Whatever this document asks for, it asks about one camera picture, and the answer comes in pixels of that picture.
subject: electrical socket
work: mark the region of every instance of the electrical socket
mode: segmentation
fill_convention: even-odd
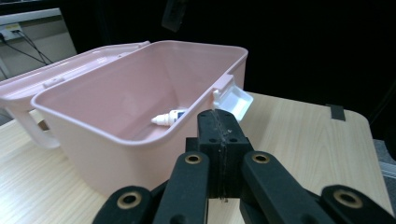
[[[0,33],[4,36],[5,40],[21,38],[20,35],[13,33],[15,31],[22,31],[19,23],[10,23],[6,25],[0,25]]]

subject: small bottle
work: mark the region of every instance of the small bottle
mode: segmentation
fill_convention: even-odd
[[[163,125],[163,126],[172,126],[183,114],[186,110],[171,110],[167,114],[157,115],[157,117],[151,120],[152,123]]]

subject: light wood surface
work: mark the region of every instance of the light wood surface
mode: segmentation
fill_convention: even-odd
[[[276,156],[306,189],[341,184],[393,214],[367,120],[345,111],[250,94],[240,125],[256,150]],[[33,111],[37,120],[40,115]],[[0,126],[0,223],[92,223],[106,197],[92,190],[61,149],[37,147],[16,121]],[[237,199],[209,201],[208,223],[244,223]]]

